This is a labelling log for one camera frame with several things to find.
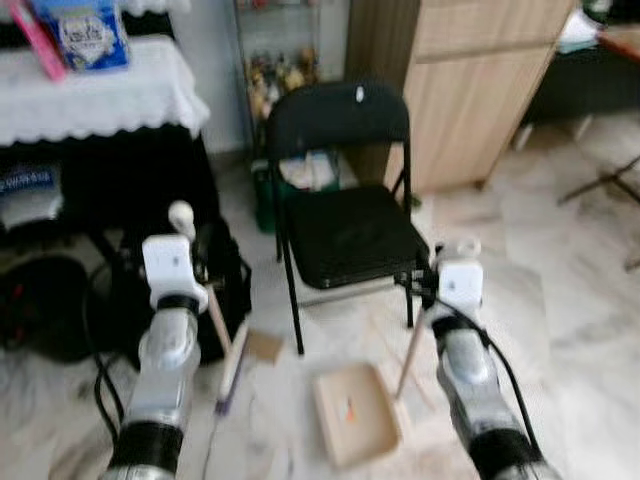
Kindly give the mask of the black backpack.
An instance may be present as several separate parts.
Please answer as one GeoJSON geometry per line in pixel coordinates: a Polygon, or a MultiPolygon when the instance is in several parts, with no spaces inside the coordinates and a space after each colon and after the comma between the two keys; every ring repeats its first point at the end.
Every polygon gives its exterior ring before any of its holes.
{"type": "Polygon", "coordinates": [[[244,261],[241,248],[223,219],[205,221],[198,224],[197,228],[201,241],[223,241],[227,248],[227,276],[224,287],[218,291],[218,298],[229,333],[234,335],[252,311],[252,269],[244,261]]]}

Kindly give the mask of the white paper stack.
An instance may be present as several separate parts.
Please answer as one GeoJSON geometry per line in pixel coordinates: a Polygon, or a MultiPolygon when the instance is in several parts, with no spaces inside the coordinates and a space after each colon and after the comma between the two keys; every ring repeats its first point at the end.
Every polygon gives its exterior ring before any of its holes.
{"type": "Polygon", "coordinates": [[[602,24],[595,22],[584,10],[572,10],[557,40],[557,52],[568,54],[584,49],[593,49],[598,45],[602,24]]]}

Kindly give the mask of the brown cardboard piece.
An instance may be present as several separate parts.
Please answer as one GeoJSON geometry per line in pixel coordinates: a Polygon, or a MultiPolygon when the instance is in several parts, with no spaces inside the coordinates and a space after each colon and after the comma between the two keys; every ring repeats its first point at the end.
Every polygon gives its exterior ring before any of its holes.
{"type": "Polygon", "coordinates": [[[255,357],[257,361],[270,365],[278,364],[283,346],[283,339],[278,335],[260,332],[256,329],[248,329],[246,340],[244,340],[244,349],[248,355],[255,357]]]}

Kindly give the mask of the cream hand broom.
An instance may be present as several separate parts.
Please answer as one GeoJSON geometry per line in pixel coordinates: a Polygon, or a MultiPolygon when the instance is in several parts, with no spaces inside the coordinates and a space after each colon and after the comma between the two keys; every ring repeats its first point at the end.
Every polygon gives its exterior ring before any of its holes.
{"type": "MultiPolygon", "coordinates": [[[[200,233],[198,233],[195,223],[195,210],[186,201],[175,201],[168,209],[168,220],[175,232],[188,239],[189,246],[192,248],[193,268],[196,270],[197,279],[195,244],[200,241],[200,233]]],[[[212,325],[214,325],[215,333],[218,334],[221,352],[223,352],[223,374],[221,374],[218,396],[216,396],[214,407],[215,415],[221,419],[221,417],[227,416],[230,412],[234,396],[236,396],[238,381],[241,378],[241,366],[244,360],[244,340],[246,340],[247,330],[244,326],[241,326],[236,334],[230,334],[224,312],[221,311],[218,296],[215,294],[214,298],[210,300],[210,292],[207,291],[205,285],[204,288],[207,292],[207,297],[209,297],[209,315],[212,325]]]]}

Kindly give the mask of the black desk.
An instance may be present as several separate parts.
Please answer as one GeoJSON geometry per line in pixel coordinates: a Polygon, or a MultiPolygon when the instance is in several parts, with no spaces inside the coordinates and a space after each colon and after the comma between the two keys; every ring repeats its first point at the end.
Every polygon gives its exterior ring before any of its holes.
{"type": "Polygon", "coordinates": [[[550,54],[521,127],[621,113],[640,106],[640,38],[599,38],[591,47],[550,54]]]}

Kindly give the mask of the black tripod leg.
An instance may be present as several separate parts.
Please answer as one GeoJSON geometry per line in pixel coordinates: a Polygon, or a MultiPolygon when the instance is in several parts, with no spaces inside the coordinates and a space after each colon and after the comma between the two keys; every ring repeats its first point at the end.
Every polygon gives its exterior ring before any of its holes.
{"type": "Polygon", "coordinates": [[[631,170],[635,170],[637,166],[640,164],[640,157],[636,156],[635,159],[628,161],[625,165],[617,166],[616,169],[613,169],[612,172],[600,174],[598,178],[594,180],[590,180],[590,182],[582,184],[582,186],[577,187],[575,189],[571,189],[570,192],[564,193],[561,197],[558,198],[557,204],[564,205],[567,204],[568,201],[573,200],[573,198],[580,197],[585,195],[593,189],[604,188],[607,186],[616,186],[621,189],[623,193],[626,193],[628,197],[631,198],[632,201],[640,202],[640,193],[637,192],[635,187],[632,187],[631,184],[628,184],[625,180],[625,174],[627,172],[631,172],[631,170]]]}

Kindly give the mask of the light wood drawer cabinet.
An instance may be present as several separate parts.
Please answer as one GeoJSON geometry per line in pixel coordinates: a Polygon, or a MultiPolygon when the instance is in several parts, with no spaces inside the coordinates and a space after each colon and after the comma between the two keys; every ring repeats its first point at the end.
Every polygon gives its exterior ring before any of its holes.
{"type": "Polygon", "coordinates": [[[483,186],[524,118],[579,0],[349,0],[347,79],[410,110],[416,195],[483,186]]]}

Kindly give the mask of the black round bag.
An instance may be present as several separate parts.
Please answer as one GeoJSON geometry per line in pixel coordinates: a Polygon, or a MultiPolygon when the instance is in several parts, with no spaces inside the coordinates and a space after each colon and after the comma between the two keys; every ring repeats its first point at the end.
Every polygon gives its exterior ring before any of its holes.
{"type": "Polygon", "coordinates": [[[59,364],[90,356],[84,333],[88,274],[68,256],[45,256],[0,274],[0,349],[59,364]]]}

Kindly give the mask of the green plastic container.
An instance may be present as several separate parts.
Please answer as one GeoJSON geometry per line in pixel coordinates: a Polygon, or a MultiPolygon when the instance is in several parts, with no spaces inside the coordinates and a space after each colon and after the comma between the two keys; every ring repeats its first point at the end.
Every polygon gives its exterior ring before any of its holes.
{"type": "Polygon", "coordinates": [[[270,173],[268,160],[256,159],[250,164],[253,196],[255,196],[255,220],[261,232],[275,232],[274,198],[284,198],[284,183],[276,182],[270,173]]]}

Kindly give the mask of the white lace tablecloth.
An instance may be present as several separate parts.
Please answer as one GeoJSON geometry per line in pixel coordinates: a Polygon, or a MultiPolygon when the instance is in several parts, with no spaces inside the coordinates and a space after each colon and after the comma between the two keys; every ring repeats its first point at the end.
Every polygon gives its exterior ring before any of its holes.
{"type": "Polygon", "coordinates": [[[180,125],[195,138],[209,118],[186,58],[165,35],[133,37],[128,67],[60,82],[26,47],[0,49],[0,148],[160,125],[180,125]]]}

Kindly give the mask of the glass display cabinet with figurines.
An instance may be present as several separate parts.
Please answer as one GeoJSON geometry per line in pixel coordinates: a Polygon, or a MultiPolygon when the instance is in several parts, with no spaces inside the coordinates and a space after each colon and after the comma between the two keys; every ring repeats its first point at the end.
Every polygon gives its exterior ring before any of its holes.
{"type": "Polygon", "coordinates": [[[346,70],[349,0],[232,0],[253,132],[285,93],[346,70]]]}

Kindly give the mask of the blue Love Letters tub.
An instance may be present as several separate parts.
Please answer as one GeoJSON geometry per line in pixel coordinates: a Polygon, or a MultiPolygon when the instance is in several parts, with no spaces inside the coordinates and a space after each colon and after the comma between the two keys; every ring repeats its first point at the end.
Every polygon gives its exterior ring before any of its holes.
{"type": "Polygon", "coordinates": [[[116,0],[29,0],[74,72],[104,72],[131,64],[116,0]]]}

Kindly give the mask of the pink flat box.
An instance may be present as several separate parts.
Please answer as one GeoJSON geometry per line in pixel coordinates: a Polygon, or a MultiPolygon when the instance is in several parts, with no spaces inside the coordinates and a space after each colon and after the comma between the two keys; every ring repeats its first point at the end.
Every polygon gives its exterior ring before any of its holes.
{"type": "Polygon", "coordinates": [[[67,78],[67,68],[60,59],[58,49],[52,42],[49,32],[42,26],[40,19],[33,13],[27,0],[5,0],[6,8],[10,12],[10,18],[14,20],[28,45],[31,46],[33,55],[36,55],[51,82],[61,83],[67,78]]]}

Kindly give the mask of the cream dustpan with wooden handle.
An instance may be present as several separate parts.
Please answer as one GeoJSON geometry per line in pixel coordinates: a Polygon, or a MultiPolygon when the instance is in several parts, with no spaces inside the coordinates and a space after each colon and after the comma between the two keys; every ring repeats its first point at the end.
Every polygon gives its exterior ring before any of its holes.
{"type": "MultiPolygon", "coordinates": [[[[481,251],[483,246],[475,238],[440,243],[429,253],[428,260],[420,262],[419,268],[429,268],[438,275],[438,262],[451,259],[479,261],[481,251]]],[[[325,372],[315,380],[317,416],[326,453],[334,466],[365,465],[396,451],[403,439],[397,404],[410,384],[413,361],[422,348],[422,339],[436,321],[449,321],[453,317],[461,320],[463,316],[466,315],[438,300],[431,306],[421,303],[411,312],[415,325],[411,328],[410,347],[404,355],[394,390],[388,387],[388,381],[374,364],[352,364],[325,372]]]]}

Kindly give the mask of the black folding chair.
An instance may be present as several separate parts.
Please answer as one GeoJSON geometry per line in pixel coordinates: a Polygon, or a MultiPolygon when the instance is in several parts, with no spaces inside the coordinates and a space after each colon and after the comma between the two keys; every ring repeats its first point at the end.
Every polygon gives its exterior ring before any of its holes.
{"type": "Polygon", "coordinates": [[[411,221],[410,110],[388,84],[306,84],[275,102],[264,125],[278,259],[291,302],[294,344],[305,353],[298,285],[316,291],[390,278],[412,300],[413,274],[428,247],[411,221]],[[390,186],[280,195],[282,161],[326,148],[399,145],[402,161],[390,186]]]}

